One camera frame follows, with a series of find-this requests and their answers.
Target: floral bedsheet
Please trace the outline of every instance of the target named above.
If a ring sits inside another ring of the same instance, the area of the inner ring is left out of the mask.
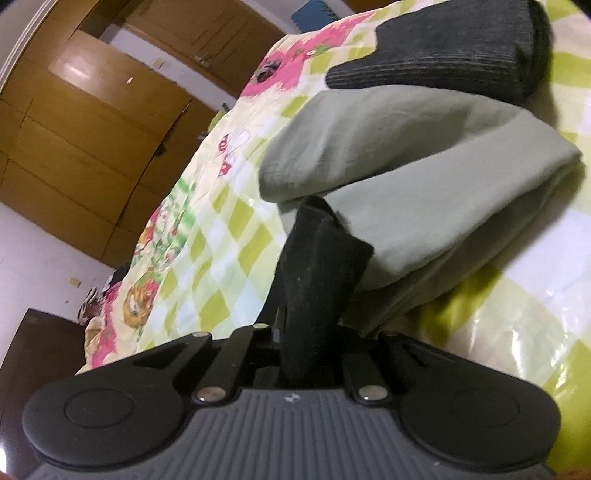
[[[331,66],[375,49],[377,25],[433,3],[403,0],[273,46],[261,68],[277,71],[253,76],[149,220],[128,275],[87,327],[84,369],[256,319],[285,241],[275,205],[258,194],[265,147],[327,88]],[[554,51],[528,107],[581,149],[583,165],[497,259],[384,328],[543,386],[563,416],[550,465],[591,468],[591,21],[569,0],[543,4]]]

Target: green checkered pattern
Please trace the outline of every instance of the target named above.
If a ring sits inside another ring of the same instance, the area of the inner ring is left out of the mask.
[[[189,165],[163,203],[166,215],[158,238],[166,238],[172,224],[178,226],[178,234],[176,239],[163,241],[163,251],[156,255],[162,283],[150,319],[139,331],[137,350],[195,330],[227,337],[255,320],[285,241],[276,207],[262,201],[258,193],[257,169],[266,145],[308,100],[326,88],[324,75],[330,67],[374,51],[377,25],[433,3],[437,2],[404,0],[376,10],[351,31],[344,45],[307,60],[297,87],[289,91],[271,87],[255,98],[241,98],[220,120],[192,164],[221,165],[217,145],[226,134],[231,139],[248,132],[249,140],[234,152],[230,174],[216,178],[202,188],[206,191],[196,194],[202,180],[197,174],[200,170]],[[554,54],[548,84],[528,107],[574,142],[588,163],[591,25],[569,0],[543,4],[554,30]],[[286,49],[299,38],[286,37],[274,48]],[[591,182],[582,170],[557,196],[578,212],[591,215]],[[165,254],[171,242],[176,242],[172,248],[175,258],[168,265]],[[407,330],[543,385],[563,413],[563,428],[550,465],[591,468],[591,455],[587,455],[591,451],[591,329],[585,323],[578,333],[569,331],[523,286],[503,275],[506,259],[519,256],[521,248],[508,249],[449,294],[403,319],[391,319],[385,328]],[[588,304],[587,318],[590,312]]]

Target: gray ribbed surface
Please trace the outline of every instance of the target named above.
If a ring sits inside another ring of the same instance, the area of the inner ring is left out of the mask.
[[[479,475],[434,462],[386,410],[361,407],[343,391],[246,390],[222,408],[198,411],[167,450],[111,472],[42,465],[28,480],[413,480],[551,478],[543,466]]]

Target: folded cloth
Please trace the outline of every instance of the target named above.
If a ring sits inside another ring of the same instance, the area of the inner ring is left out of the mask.
[[[385,21],[370,55],[332,67],[332,89],[420,85],[521,105],[544,75],[550,25],[536,0],[449,0]]]
[[[327,352],[373,252],[343,230],[323,199],[304,199],[258,320],[285,307],[281,370],[288,384],[303,384]]]
[[[263,199],[289,232],[324,197],[375,248],[348,317],[361,333],[453,288],[535,216],[578,149],[527,110],[407,85],[318,93],[269,144]]]

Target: silver rivet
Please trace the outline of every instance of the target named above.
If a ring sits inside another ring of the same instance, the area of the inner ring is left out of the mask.
[[[359,389],[359,396],[369,401],[383,400],[388,396],[388,390],[381,385],[365,385]]]
[[[197,392],[197,398],[206,402],[220,401],[226,398],[226,391],[222,387],[204,387]]]

